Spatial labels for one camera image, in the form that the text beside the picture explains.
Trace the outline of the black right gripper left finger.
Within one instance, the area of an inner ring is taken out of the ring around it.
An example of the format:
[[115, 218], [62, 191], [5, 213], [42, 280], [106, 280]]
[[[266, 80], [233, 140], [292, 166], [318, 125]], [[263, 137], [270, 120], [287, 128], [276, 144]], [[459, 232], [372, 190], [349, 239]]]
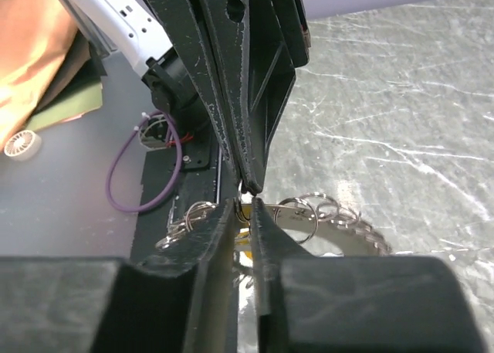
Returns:
[[160, 255], [4, 256], [3, 352], [223, 352], [235, 206], [228, 200]]

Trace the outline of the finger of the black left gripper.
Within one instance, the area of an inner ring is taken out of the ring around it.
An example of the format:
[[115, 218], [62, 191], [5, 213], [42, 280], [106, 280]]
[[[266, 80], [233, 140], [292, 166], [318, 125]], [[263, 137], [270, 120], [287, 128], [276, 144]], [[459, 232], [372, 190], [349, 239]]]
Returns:
[[213, 0], [145, 0], [164, 27], [211, 119], [235, 183], [242, 174], [225, 92]]
[[296, 68], [309, 62], [303, 0], [202, 0], [201, 7], [220, 91], [210, 115], [234, 183], [258, 195]]

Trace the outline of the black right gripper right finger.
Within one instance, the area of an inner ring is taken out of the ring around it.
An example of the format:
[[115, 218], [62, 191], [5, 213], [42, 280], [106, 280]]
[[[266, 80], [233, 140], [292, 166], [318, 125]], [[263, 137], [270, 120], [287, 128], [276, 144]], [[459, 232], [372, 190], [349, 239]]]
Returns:
[[260, 352], [485, 352], [455, 272], [434, 256], [314, 256], [261, 199], [250, 219]]

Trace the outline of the round metal key organizer disc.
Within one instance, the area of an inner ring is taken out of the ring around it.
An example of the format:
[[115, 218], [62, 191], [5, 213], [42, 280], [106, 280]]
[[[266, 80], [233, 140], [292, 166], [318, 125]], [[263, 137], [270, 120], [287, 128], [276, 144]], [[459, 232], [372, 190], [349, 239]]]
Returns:
[[[184, 216], [167, 226], [167, 235], [158, 240], [155, 248], [163, 251], [186, 237], [194, 228], [205, 222], [218, 205], [199, 201], [191, 205]], [[266, 206], [275, 224], [283, 230], [306, 235], [296, 242], [304, 245], [320, 238], [337, 247], [340, 256], [387, 256], [392, 248], [384, 236], [360, 212], [341, 205], [322, 192], [283, 199]]]

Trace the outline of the key with yellow tag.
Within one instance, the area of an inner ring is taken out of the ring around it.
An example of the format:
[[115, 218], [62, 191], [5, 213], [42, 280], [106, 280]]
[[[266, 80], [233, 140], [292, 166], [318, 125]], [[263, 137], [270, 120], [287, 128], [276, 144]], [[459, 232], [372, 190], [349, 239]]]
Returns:
[[247, 228], [241, 229], [235, 238], [235, 250], [252, 260], [250, 232]]

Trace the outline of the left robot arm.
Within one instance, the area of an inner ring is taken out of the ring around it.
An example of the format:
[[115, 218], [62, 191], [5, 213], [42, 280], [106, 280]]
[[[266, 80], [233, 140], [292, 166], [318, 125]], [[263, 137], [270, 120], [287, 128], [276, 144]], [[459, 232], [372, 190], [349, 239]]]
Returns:
[[169, 111], [196, 93], [234, 177], [263, 190], [269, 146], [309, 61], [303, 0], [62, 0], [124, 55]]

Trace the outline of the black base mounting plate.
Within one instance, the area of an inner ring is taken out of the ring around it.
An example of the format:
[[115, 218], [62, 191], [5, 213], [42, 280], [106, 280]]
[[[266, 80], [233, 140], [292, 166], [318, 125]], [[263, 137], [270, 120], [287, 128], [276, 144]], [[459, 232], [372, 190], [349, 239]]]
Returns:
[[[197, 201], [219, 202], [233, 193], [222, 187], [222, 153], [216, 136], [202, 131], [184, 144], [183, 154], [188, 158], [182, 164], [174, 188], [155, 209], [137, 217], [130, 259], [136, 263], [155, 252], [155, 243], [167, 235], [170, 222], [180, 219]], [[173, 148], [153, 150], [146, 154], [141, 183], [144, 186], [141, 201], [148, 202], [169, 182], [176, 162]]]

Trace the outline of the brown paper bag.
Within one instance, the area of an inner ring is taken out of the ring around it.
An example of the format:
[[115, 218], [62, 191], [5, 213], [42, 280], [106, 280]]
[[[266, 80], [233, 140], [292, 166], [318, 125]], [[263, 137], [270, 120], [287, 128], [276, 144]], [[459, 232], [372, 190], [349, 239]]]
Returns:
[[35, 110], [76, 31], [59, 0], [1, 0], [1, 145]]

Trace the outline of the small white wheel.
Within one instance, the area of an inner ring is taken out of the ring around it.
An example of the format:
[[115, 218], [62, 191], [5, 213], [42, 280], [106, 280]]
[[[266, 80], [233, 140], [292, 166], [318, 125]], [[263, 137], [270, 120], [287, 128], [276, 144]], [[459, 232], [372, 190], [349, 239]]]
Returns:
[[40, 150], [42, 138], [34, 131], [22, 130], [10, 137], [4, 154], [13, 161], [27, 161]]

